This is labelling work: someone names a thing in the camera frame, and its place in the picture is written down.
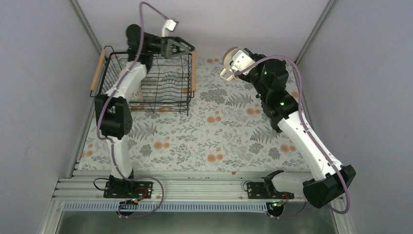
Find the beige mug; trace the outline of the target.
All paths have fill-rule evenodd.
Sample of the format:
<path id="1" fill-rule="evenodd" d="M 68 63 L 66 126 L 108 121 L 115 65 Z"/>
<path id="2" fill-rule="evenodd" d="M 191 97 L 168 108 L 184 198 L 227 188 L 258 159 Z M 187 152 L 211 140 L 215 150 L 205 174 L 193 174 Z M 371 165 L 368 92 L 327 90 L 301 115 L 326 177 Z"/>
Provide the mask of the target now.
<path id="1" fill-rule="evenodd" d="M 220 78 L 230 81 L 235 78 L 235 75 L 231 71 L 231 62 L 233 61 L 233 55 L 237 53 L 240 50 L 240 47 L 231 47 L 228 49 L 222 59 L 222 64 L 223 64 L 223 70 L 220 72 Z"/>

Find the patterned white mug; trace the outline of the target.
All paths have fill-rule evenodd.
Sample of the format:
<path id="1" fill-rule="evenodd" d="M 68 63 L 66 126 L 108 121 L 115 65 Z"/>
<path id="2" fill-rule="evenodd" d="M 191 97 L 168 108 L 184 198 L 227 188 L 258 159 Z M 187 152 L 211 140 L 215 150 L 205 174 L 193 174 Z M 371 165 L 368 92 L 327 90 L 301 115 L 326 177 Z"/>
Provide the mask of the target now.
<path id="1" fill-rule="evenodd" d="M 144 97 L 143 97 L 143 92 L 141 90 L 141 87 L 138 87 L 132 94 L 131 100 L 133 101 L 143 101 Z"/>

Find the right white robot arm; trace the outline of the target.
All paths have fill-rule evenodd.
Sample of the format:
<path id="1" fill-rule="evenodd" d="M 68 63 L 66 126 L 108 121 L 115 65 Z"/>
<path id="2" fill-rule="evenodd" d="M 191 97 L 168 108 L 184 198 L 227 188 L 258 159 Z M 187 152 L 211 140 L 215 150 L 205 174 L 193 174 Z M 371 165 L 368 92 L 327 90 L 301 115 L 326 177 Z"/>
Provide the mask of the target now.
<path id="1" fill-rule="evenodd" d="M 341 195 L 345 195 L 348 212 L 348 188 L 355 178 L 352 165 L 344 166 L 336 159 L 309 126 L 296 100 L 286 90 L 289 73 L 286 57 L 253 54 L 241 49 L 233 55 L 232 71 L 241 80 L 251 83 L 261 100 L 261 107 L 270 119 L 271 127 L 285 133 L 307 163 L 311 175 L 299 176 L 283 170 L 272 172 L 265 178 L 264 193 L 276 198 L 282 192 L 304 196 L 316 208 L 321 208 Z"/>

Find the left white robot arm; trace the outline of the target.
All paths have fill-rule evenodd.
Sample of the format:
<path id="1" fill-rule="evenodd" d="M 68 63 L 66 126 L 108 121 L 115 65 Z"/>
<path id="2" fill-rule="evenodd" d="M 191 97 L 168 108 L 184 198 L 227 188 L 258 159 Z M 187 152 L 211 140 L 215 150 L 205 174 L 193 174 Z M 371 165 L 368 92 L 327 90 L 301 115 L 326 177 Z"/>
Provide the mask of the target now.
<path id="1" fill-rule="evenodd" d="M 195 51 L 195 47 L 181 37 L 146 33 L 137 24 L 127 27 L 126 37 L 129 61 L 114 85 L 106 93 L 95 96 L 94 106 L 96 134 L 98 139 L 107 143 L 113 163 L 109 185 L 116 187 L 121 196 L 130 197 L 136 185 L 127 144 L 133 124 L 129 101 L 146 78 L 154 55 L 171 59 L 190 54 Z"/>

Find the floral table mat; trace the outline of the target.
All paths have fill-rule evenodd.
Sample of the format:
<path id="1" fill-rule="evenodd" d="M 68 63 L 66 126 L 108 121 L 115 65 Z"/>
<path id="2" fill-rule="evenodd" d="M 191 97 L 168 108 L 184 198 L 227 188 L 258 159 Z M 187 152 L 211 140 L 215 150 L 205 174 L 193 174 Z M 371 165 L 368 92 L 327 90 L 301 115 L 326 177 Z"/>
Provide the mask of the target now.
<path id="1" fill-rule="evenodd" d="M 253 86 L 225 81 L 217 58 L 197 59 L 189 111 L 138 105 L 127 140 L 135 171 L 308 172 L 286 134 L 270 126 Z"/>

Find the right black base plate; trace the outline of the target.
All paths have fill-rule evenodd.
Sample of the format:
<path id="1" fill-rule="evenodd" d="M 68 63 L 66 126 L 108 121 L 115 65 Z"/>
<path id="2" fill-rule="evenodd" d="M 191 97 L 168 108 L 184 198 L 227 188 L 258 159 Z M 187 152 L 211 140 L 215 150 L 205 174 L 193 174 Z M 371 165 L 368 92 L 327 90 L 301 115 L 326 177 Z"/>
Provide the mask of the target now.
<path id="1" fill-rule="evenodd" d="M 247 181 L 244 185 L 249 199 L 294 199 L 295 195 L 284 192 L 268 192 L 263 182 Z"/>

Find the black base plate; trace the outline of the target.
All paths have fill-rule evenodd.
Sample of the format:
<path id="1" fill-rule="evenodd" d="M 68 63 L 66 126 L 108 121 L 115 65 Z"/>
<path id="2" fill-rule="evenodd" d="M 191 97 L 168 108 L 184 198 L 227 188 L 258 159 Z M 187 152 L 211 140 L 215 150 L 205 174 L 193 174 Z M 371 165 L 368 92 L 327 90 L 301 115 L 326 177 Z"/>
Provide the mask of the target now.
<path id="1" fill-rule="evenodd" d="M 294 199 L 295 195 L 284 192 L 268 192 L 263 182 L 247 181 L 244 185 L 249 199 Z"/>
<path id="2" fill-rule="evenodd" d="M 107 182 L 103 197 L 124 199 L 151 198 L 152 190 L 153 182 L 149 181 Z"/>

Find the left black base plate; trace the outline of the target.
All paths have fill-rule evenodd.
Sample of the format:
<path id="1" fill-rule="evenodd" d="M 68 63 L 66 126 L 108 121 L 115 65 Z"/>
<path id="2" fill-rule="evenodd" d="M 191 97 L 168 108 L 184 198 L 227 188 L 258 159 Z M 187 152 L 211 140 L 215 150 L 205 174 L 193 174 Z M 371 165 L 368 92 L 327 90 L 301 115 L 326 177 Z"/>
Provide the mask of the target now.
<path id="1" fill-rule="evenodd" d="M 103 197 L 124 199 L 151 198 L 152 190 L 153 182 L 149 181 L 107 182 Z"/>

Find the aluminium rail frame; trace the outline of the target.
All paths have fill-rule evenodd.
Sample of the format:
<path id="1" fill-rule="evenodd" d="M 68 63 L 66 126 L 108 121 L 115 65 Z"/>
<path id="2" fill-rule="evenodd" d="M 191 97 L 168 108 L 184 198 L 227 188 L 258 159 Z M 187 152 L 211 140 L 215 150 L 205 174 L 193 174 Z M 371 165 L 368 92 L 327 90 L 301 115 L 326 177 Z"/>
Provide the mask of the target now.
<path id="1" fill-rule="evenodd" d="M 71 178 L 60 178 L 53 200 L 104 200 L 108 171 L 76 170 Z M 262 182 L 266 172 L 137 171 L 139 181 L 152 182 L 147 201 L 248 202 L 250 182 Z"/>

